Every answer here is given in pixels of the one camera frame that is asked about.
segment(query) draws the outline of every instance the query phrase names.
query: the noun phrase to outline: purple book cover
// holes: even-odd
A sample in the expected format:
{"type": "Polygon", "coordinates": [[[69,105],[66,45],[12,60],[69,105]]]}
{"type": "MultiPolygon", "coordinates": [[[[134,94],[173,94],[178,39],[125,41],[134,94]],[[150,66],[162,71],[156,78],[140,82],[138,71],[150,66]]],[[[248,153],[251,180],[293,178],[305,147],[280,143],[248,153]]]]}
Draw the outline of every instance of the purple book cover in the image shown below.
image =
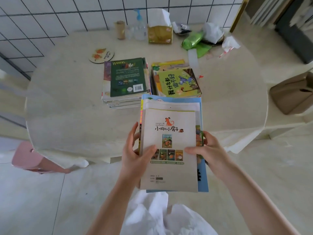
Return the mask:
{"type": "Polygon", "coordinates": [[[111,61],[104,62],[104,80],[111,81],[111,61]]]}

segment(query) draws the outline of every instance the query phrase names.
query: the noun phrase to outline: pink stool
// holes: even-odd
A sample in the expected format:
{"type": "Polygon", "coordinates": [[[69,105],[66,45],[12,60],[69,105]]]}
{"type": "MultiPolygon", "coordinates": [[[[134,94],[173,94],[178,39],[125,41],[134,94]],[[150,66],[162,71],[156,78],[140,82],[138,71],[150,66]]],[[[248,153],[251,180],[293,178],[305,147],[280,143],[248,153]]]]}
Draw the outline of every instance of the pink stool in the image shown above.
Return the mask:
{"type": "Polygon", "coordinates": [[[39,153],[35,152],[28,141],[21,142],[12,158],[12,165],[24,170],[38,173],[62,172],[68,174],[70,169],[64,169],[39,153]]]}

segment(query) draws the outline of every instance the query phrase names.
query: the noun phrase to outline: hand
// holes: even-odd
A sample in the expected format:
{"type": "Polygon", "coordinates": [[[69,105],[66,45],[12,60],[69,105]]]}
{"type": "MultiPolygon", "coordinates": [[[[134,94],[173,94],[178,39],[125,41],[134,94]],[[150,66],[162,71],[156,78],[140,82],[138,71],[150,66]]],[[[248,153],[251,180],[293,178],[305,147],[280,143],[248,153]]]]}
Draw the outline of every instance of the hand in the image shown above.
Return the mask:
{"type": "Polygon", "coordinates": [[[232,164],[232,161],[219,144],[217,138],[207,131],[204,133],[204,146],[203,147],[186,147],[185,151],[189,154],[200,154],[207,161],[211,171],[220,179],[223,177],[224,170],[232,164]]]}
{"type": "Polygon", "coordinates": [[[137,127],[138,122],[134,124],[128,134],[125,146],[123,148],[122,169],[119,174],[120,180],[126,180],[130,183],[134,183],[134,185],[139,183],[148,163],[151,161],[151,157],[157,150],[155,145],[149,146],[143,151],[142,156],[138,156],[136,153],[138,152],[137,150],[133,151],[135,141],[140,137],[139,132],[135,134],[137,127]]]}

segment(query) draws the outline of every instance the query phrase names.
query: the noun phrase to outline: orange dog illustration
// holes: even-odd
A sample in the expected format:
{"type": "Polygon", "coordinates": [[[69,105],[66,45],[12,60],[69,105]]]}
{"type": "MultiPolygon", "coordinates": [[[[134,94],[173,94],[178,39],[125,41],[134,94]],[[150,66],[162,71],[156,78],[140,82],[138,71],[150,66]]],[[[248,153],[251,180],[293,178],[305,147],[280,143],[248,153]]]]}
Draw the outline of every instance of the orange dog illustration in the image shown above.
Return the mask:
{"type": "Polygon", "coordinates": [[[165,122],[166,122],[166,126],[172,126],[174,124],[174,121],[172,121],[172,123],[170,122],[170,117],[165,118],[165,122]]]}

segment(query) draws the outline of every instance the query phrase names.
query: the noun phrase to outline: table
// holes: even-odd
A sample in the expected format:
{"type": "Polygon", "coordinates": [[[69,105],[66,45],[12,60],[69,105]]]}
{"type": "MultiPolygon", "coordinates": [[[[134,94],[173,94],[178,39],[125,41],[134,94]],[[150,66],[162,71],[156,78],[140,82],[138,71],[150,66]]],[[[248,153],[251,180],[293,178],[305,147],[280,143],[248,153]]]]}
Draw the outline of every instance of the table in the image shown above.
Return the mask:
{"type": "MultiPolygon", "coordinates": [[[[96,48],[115,51],[112,60],[146,57],[147,62],[185,59],[182,39],[157,45],[118,40],[114,31],[75,32],[45,57],[28,88],[26,122],[34,148],[66,167],[76,158],[93,161],[120,156],[140,109],[111,110],[101,101],[103,64],[88,56],[96,48]]],[[[259,67],[245,46],[225,59],[199,59],[203,78],[203,127],[235,153],[264,128],[268,98],[259,67]]]]}

